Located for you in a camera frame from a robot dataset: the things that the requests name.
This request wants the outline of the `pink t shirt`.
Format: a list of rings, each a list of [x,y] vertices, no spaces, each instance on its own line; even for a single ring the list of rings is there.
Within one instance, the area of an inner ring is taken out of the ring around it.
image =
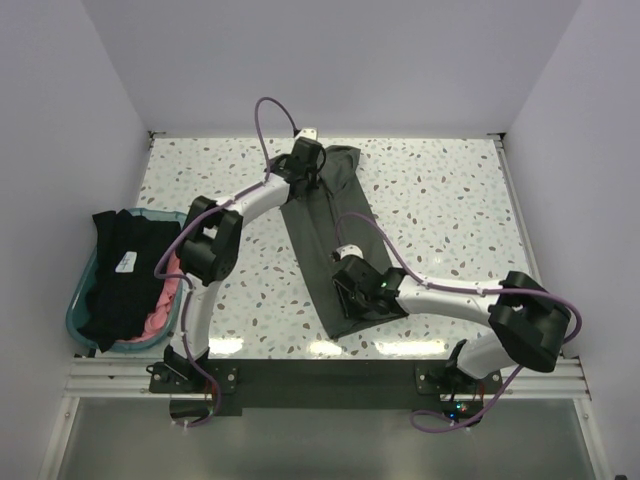
[[[179,264],[178,257],[175,253],[172,253],[169,257],[166,270],[166,273],[171,275],[171,278],[164,280],[164,285],[156,303],[155,310],[150,313],[145,320],[142,335],[139,337],[140,341],[154,339],[168,326],[169,316],[176,295],[179,292],[180,279],[183,275]]]

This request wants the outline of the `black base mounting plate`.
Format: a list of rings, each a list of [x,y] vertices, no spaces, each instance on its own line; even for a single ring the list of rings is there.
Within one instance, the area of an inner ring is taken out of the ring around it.
[[[443,360],[209,359],[203,373],[187,379],[163,362],[146,370],[150,392],[169,396],[175,420],[247,409],[431,410],[462,420],[502,385],[497,371],[471,384],[444,384],[433,377],[444,366]]]

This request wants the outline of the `aluminium rail frame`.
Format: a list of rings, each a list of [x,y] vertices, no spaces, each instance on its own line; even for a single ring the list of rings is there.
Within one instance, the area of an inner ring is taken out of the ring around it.
[[[448,431],[425,373],[483,329],[418,317],[334,343],[284,332],[213,332],[223,369],[218,416],[186,428],[150,392],[159,356],[90,355],[71,365],[44,479],[611,479],[579,360],[515,373],[473,428]]]

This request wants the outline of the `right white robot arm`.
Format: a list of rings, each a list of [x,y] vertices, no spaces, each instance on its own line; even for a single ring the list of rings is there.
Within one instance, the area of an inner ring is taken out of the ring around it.
[[[461,340],[434,379],[469,392],[494,371],[521,366],[552,372],[560,355],[570,312],[525,273],[502,281],[428,279],[405,268],[376,270],[354,245],[338,248],[332,283],[346,317],[357,323],[432,314],[473,322],[489,333]]]

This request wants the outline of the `dark grey t shirt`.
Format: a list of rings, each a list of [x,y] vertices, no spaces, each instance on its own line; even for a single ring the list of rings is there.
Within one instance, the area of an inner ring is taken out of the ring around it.
[[[333,251],[357,245],[366,260],[383,273],[391,263],[368,199],[357,177],[360,150],[352,146],[327,148],[327,161],[319,174],[319,187],[281,208],[289,239],[313,306],[332,340],[394,320],[352,320],[345,316],[332,282],[337,270]]]

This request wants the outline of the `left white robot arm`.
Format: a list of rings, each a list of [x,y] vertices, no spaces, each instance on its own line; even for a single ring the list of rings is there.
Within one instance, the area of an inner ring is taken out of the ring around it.
[[[290,153],[268,163],[266,179],[227,197],[200,196],[192,202],[176,245],[186,275],[180,323],[164,352],[164,364],[183,391],[196,392],[206,383],[212,312],[220,287],[237,264],[243,228],[316,187],[324,154],[317,131],[303,129]]]

